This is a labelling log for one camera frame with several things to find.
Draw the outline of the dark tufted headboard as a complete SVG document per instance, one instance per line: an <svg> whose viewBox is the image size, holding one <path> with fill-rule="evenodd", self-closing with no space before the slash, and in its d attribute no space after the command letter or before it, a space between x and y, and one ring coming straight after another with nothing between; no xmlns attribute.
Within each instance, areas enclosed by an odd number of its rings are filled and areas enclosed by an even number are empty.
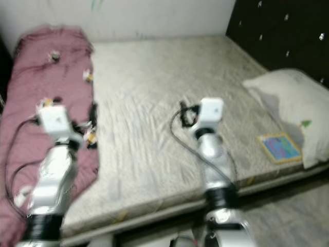
<svg viewBox="0 0 329 247"><path fill-rule="evenodd" d="M296 68L329 89L329 0L236 0L226 35L268 70Z"/></svg>

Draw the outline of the mauve cartoon print quilt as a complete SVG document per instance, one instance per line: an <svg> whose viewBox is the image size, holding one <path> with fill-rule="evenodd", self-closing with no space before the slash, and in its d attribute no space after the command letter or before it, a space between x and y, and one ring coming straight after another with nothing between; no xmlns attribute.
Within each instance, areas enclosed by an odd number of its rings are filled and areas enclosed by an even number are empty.
<svg viewBox="0 0 329 247"><path fill-rule="evenodd" d="M0 169L0 247L14 247L12 237L21 224L9 202L30 193L37 180L39 163L52 147L42 127L31 123L19 130L14 145L10 142L17 127L35 117L43 99L61 97L70 117L78 124L88 121L93 102L92 46L76 27L43 26L25 35L16 48L15 62L8 85L8 101L2 112Z"/></svg>

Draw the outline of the colourful children's board book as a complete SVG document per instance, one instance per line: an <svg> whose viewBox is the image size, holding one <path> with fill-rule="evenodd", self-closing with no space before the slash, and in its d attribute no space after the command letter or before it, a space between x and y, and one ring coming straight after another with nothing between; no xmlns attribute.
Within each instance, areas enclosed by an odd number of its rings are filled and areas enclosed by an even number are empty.
<svg viewBox="0 0 329 247"><path fill-rule="evenodd" d="M277 164L302 162L301 148L286 133L261 135L257 137L265 154Z"/></svg>

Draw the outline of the grey robot right leg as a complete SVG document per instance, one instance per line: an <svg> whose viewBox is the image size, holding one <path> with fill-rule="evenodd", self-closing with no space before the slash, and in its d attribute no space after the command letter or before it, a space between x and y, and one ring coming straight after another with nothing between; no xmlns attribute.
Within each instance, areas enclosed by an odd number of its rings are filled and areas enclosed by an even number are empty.
<svg viewBox="0 0 329 247"><path fill-rule="evenodd" d="M178 235L172 238L169 247L197 247L197 241L190 236Z"/></svg>

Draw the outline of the white pillow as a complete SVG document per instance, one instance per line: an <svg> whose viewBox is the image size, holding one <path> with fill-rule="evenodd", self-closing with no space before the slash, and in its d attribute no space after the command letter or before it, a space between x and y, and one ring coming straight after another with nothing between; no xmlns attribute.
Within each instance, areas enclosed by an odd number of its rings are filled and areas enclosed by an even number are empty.
<svg viewBox="0 0 329 247"><path fill-rule="evenodd" d="M305 168L329 162L329 89L291 68L242 85L301 149Z"/></svg>

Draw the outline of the grey quilted mattress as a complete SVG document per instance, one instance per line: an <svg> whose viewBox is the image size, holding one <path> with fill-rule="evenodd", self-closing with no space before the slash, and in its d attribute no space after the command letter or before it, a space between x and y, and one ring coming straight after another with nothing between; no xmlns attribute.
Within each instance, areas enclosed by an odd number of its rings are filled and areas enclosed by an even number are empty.
<svg viewBox="0 0 329 247"><path fill-rule="evenodd" d="M99 172L64 217L63 247L204 207L202 166L169 127L180 101L223 98L219 133L235 160L241 195L329 169L277 165L265 154L259 136L283 129L242 83L266 69L232 40L207 36L93 47Z"/></svg>

